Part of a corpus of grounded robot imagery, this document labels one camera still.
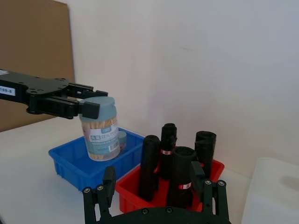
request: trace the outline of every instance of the gray lid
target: gray lid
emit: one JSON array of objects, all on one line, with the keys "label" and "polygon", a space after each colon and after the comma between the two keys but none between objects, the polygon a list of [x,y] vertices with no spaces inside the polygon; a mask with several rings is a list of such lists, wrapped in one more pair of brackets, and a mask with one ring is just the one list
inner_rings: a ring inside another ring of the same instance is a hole
[{"label": "gray lid", "polygon": [[80,101],[100,104],[100,112],[98,119],[85,118],[82,114],[79,115],[80,120],[84,122],[104,121],[116,117],[115,100],[113,97],[91,97]]}]

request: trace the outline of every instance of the blue plastic bin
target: blue plastic bin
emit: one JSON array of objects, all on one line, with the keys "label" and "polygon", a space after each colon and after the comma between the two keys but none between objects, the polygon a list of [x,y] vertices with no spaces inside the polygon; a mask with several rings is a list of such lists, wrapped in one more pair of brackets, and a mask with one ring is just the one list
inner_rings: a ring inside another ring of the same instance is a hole
[{"label": "blue plastic bin", "polygon": [[114,166],[116,179],[121,178],[141,161],[142,136],[122,128],[127,133],[127,146],[117,157],[109,161],[97,162],[88,157],[84,137],[51,149],[49,155],[54,160],[58,175],[66,179],[78,190],[95,188],[102,184],[105,168]]}]

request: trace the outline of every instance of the plastic jar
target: plastic jar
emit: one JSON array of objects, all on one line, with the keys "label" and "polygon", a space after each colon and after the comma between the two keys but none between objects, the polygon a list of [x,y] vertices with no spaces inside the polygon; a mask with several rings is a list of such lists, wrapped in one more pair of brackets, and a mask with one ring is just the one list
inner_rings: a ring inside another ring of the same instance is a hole
[{"label": "plastic jar", "polygon": [[115,100],[113,97],[92,97],[81,101],[100,104],[97,119],[82,117],[82,129],[88,156],[94,161],[107,161],[120,153]]}]

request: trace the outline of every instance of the black cylinder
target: black cylinder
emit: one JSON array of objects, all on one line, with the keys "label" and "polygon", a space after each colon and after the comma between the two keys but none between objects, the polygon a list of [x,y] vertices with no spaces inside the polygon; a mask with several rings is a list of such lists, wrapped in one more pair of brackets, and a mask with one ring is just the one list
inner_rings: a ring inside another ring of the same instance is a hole
[{"label": "black cylinder", "polygon": [[192,204],[190,166],[196,153],[188,147],[173,150],[172,174],[167,194],[167,206],[186,208]]},{"label": "black cylinder", "polygon": [[161,134],[161,155],[159,165],[159,175],[165,180],[169,180],[172,166],[172,151],[177,142],[177,128],[175,124],[169,123],[162,127]]},{"label": "black cylinder", "polygon": [[138,195],[150,202],[158,188],[157,166],[160,155],[160,140],[155,135],[148,135],[143,140]]},{"label": "black cylinder", "polygon": [[213,132],[197,132],[195,140],[195,151],[198,161],[203,164],[206,178],[210,178],[214,151],[216,145],[216,134]]}]

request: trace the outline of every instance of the white table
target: white table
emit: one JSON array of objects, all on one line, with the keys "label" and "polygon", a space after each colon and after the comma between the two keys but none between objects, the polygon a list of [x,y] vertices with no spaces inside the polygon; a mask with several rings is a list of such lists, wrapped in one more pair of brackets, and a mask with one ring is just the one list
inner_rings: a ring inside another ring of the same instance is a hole
[{"label": "white table", "polygon": [[242,224],[298,224],[299,166],[259,158],[249,187]]},{"label": "white table", "polygon": [[[56,175],[48,151],[82,136],[78,118],[54,118],[0,133],[0,215],[7,224],[83,224],[80,191]],[[224,170],[230,220],[240,224],[249,179]],[[112,216],[121,214],[114,194]]]}]

